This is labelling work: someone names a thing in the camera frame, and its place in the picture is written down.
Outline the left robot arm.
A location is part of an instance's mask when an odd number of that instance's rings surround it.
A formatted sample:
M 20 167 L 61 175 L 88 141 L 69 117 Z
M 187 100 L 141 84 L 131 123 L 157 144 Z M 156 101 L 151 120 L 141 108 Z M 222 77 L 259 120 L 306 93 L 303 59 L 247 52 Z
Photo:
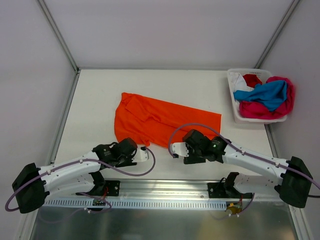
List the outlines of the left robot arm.
M 64 164 L 37 167 L 35 163 L 30 163 L 12 184 L 18 210 L 27 214 L 40 208 L 46 201 L 81 192 L 102 195 L 106 182 L 101 170 L 135 166 L 148 158 L 148 153 L 139 149 L 128 137 L 121 142 L 99 144 L 88 153 Z

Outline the orange t shirt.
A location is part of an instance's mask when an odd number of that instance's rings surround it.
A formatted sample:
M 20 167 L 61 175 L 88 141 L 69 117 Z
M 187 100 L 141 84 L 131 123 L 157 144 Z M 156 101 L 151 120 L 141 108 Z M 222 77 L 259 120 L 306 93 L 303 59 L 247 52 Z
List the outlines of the orange t shirt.
M 222 115 L 123 92 L 115 111 L 114 134 L 119 142 L 131 138 L 138 145 L 152 143 L 166 148 L 172 133 L 190 123 L 206 125 L 220 133 Z

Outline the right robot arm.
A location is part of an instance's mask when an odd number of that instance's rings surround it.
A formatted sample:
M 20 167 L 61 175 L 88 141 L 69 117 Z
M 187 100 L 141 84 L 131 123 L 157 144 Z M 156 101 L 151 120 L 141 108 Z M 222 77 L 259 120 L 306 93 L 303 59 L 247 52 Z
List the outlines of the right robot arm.
M 268 157 L 240 147 L 228 139 L 215 136 L 209 139 L 201 132 L 192 129 L 175 143 L 178 155 L 184 157 L 184 164 L 219 162 L 234 165 L 251 172 L 248 175 L 230 172 L 224 183 L 218 187 L 230 198 L 245 194 L 278 195 L 288 205 L 296 208 L 306 206 L 312 175 L 304 162 L 298 157 L 290 160 Z

